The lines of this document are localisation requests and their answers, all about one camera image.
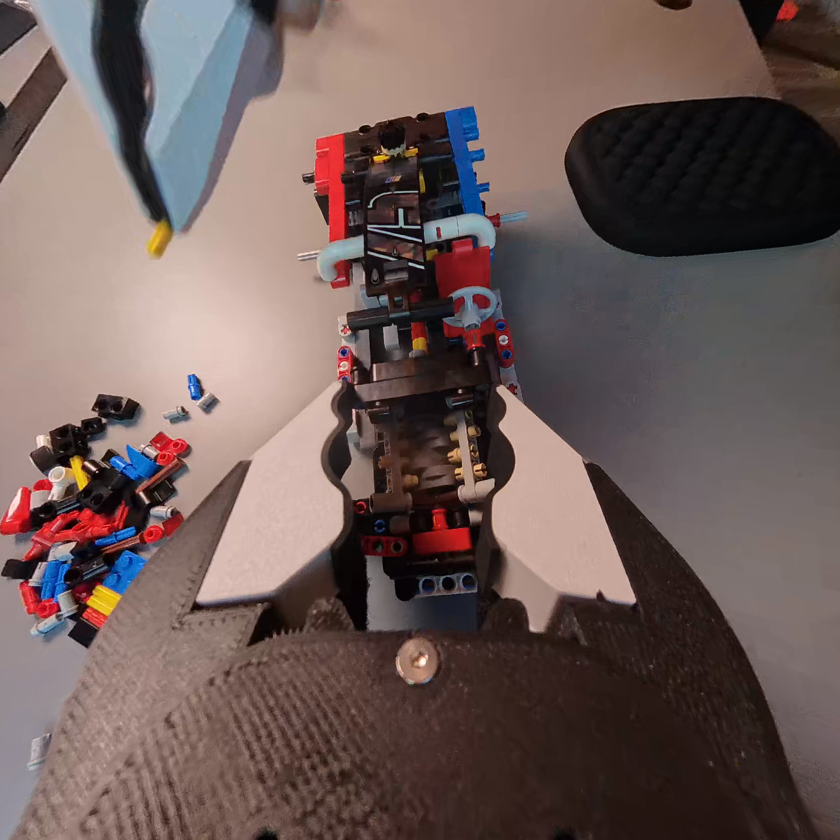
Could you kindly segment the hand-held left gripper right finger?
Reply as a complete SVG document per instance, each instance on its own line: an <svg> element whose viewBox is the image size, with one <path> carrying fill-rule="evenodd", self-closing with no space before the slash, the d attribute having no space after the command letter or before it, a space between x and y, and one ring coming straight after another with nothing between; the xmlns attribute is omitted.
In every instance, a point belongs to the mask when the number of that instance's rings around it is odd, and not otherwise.
<svg viewBox="0 0 840 840"><path fill-rule="evenodd" d="M490 586L521 603L534 633L565 602L635 605L586 460L504 385L491 394L487 423L490 542L499 552Z"/></svg>

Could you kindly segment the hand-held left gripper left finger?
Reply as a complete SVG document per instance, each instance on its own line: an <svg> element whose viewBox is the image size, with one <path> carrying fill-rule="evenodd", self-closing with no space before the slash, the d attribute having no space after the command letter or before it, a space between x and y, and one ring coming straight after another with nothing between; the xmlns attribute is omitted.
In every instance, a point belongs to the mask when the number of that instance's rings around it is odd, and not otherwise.
<svg viewBox="0 0 840 840"><path fill-rule="evenodd" d="M271 603L300 627L317 599L337 596L367 628L365 560L343 483L353 407L352 386L336 381L255 452L196 607Z"/></svg>

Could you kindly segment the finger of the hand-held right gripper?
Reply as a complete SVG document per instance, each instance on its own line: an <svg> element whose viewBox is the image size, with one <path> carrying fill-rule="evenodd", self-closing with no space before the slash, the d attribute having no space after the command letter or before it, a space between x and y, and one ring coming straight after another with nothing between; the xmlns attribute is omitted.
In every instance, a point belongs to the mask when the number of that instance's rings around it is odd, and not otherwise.
<svg viewBox="0 0 840 840"><path fill-rule="evenodd" d="M38 24L98 117L149 219L170 223L145 136L154 85L140 34L146 2L34 1Z"/></svg>
<svg viewBox="0 0 840 840"><path fill-rule="evenodd" d="M253 98L279 79L278 2L138 2L131 172L156 234L192 226Z"/></svg>

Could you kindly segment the lego car model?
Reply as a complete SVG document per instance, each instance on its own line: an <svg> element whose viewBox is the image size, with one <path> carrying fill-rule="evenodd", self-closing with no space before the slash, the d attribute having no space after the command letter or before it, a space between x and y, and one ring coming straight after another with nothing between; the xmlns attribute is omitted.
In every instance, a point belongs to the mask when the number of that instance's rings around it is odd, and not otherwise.
<svg viewBox="0 0 840 840"><path fill-rule="evenodd" d="M499 385L522 397L490 269L499 226L528 216L487 214L479 136L473 108L364 124L317 139L301 176L329 242L298 259L360 300L336 363L369 470L353 530L404 602L480 592L488 405Z"/></svg>

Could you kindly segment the pile of loose lego pieces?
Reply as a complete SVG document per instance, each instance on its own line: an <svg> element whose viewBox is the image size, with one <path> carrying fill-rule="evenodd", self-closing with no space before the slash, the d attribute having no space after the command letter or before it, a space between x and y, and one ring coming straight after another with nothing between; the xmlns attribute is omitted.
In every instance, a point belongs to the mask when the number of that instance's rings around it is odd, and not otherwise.
<svg viewBox="0 0 840 840"><path fill-rule="evenodd" d="M93 450L110 425L132 424L140 412L131 397L101 393L89 416L37 435L28 458L38 479L2 506L2 535L28 543L3 563L2 579L17 585L32 637L66 629L89 647L147 565L147 552L183 525L172 501L187 441L158 432L123 451Z"/></svg>

